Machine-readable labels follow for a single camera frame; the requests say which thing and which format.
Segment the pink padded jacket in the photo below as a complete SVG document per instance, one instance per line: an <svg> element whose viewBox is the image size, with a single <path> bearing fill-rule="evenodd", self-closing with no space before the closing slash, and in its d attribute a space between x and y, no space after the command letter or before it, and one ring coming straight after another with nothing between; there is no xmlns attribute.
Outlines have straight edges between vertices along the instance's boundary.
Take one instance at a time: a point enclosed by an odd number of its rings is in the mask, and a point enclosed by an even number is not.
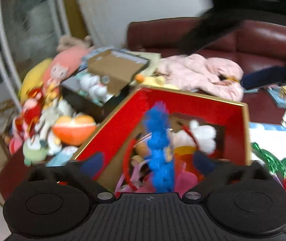
<svg viewBox="0 0 286 241"><path fill-rule="evenodd" d="M244 71L232 60L200 54L175 55L159 60L156 72L180 90L201 90L212 96L242 101Z"/></svg>

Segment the dark red leather sofa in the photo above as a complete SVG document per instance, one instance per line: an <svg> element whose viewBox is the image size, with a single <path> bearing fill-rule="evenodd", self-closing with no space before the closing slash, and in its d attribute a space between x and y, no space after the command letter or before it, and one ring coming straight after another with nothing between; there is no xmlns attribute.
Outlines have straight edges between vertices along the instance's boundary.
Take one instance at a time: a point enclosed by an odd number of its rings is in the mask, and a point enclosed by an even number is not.
<svg viewBox="0 0 286 241"><path fill-rule="evenodd" d="M131 22L127 27L127 48L131 51L160 53L162 57L179 55L179 39L195 27L196 17L164 18ZM239 28L199 50L206 58L230 59L245 74L286 63L286 27L266 22L245 21ZM285 110L278 108L267 90L245 94L250 121L279 124Z"/></svg>

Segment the white instruction sheet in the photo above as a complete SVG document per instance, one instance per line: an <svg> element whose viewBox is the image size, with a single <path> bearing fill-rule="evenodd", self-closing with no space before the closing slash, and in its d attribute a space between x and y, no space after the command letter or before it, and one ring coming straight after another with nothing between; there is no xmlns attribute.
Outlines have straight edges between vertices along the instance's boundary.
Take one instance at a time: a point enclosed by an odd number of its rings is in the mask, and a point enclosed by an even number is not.
<svg viewBox="0 0 286 241"><path fill-rule="evenodd" d="M270 151L279 159L286 158L286 127L273 124L250 123L250 143L253 142L258 143L262 149ZM253 152L251 160L257 160L266 166ZM271 174L284 187L285 179L281 179L273 173Z"/></svg>

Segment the blue children's book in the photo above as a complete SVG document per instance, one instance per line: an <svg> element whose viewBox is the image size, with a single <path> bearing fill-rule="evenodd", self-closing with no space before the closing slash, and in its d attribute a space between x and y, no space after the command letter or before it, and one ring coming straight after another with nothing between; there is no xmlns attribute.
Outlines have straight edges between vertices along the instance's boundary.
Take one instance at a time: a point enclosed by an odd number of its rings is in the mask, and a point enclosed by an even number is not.
<svg viewBox="0 0 286 241"><path fill-rule="evenodd" d="M281 87L268 87L267 92L278 108L286 109L286 94L281 90Z"/></svg>

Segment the red cardboard box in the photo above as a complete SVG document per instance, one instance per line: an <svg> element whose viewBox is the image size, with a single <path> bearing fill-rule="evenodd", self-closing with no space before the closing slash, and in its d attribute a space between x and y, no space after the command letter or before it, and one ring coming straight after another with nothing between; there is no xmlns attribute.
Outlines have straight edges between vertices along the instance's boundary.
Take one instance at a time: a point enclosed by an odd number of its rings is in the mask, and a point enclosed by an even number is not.
<svg viewBox="0 0 286 241"><path fill-rule="evenodd" d="M103 160L92 178L108 190L114 190L122 174L123 157L128 145L132 138L147 135L144 116L159 102L166 106L179 160L191 161L187 154L193 153L196 147L204 146L201 137L209 133L203 128L209 125L215 128L217 136L212 157L237 165L249 164L249 113L245 103L154 87L133 90L100 122L72 158L84 160L102 153Z"/></svg>

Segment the open brown cardboard box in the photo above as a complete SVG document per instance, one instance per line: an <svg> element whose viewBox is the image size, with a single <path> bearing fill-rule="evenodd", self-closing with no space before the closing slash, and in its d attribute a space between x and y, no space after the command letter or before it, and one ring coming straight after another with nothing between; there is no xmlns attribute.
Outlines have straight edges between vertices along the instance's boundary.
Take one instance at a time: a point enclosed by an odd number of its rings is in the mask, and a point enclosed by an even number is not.
<svg viewBox="0 0 286 241"><path fill-rule="evenodd" d="M150 64L149 59L114 49L101 52L85 62L87 72L108 79L108 92L112 94L121 92Z"/></svg>

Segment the bald doll head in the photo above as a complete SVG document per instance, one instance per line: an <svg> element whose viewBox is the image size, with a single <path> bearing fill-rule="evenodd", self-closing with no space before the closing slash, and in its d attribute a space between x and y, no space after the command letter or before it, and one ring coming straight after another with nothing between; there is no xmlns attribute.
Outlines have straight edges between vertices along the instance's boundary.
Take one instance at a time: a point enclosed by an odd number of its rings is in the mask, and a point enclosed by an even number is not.
<svg viewBox="0 0 286 241"><path fill-rule="evenodd" d="M141 156L141 157L146 157L151 154L150 148L147 145L147 141L149 138L143 138L140 139L134 146L134 152Z"/></svg>

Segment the white plush toy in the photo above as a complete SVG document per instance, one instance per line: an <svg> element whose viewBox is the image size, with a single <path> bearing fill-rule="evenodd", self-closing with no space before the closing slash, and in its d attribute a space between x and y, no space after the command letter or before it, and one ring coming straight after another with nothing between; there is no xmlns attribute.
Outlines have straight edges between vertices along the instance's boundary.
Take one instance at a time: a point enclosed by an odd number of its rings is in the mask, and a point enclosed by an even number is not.
<svg viewBox="0 0 286 241"><path fill-rule="evenodd" d="M199 149L206 154L213 154L216 149L216 130L210 125L201 125L197 120L191 120L188 125L189 131L195 137ZM196 147L193 139L184 131L173 132L174 147Z"/></svg>

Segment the orange plush toy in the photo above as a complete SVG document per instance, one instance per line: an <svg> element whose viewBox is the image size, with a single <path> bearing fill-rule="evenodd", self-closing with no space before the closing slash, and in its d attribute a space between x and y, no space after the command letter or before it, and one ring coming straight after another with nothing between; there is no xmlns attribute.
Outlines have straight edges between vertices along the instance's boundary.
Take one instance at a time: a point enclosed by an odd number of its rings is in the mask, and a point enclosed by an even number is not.
<svg viewBox="0 0 286 241"><path fill-rule="evenodd" d="M61 116L52 126L52 131L64 144L80 146L96 127L96 122L89 115Z"/></svg>

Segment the blue spiky figure toy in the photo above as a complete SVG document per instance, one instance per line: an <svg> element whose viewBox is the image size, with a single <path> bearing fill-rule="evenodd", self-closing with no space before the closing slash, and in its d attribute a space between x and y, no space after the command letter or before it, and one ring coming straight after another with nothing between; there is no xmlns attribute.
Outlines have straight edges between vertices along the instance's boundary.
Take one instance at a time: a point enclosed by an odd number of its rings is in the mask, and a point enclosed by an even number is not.
<svg viewBox="0 0 286 241"><path fill-rule="evenodd" d="M147 157L152 172L151 181L156 193L174 191L174 158L171 130L166 105L157 102L144 116L144 126L151 134L147 140Z"/></svg>

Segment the green foil crocodile balloon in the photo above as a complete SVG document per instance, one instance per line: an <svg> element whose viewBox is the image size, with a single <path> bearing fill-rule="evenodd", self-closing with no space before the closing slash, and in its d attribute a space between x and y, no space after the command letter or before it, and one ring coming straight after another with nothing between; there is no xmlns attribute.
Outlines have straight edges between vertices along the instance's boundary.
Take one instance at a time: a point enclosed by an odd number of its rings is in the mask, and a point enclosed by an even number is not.
<svg viewBox="0 0 286 241"><path fill-rule="evenodd" d="M279 176L281 179L286 178L286 158L279 159L270 151L262 149L258 143L251 143L252 152L264 162L268 170Z"/></svg>

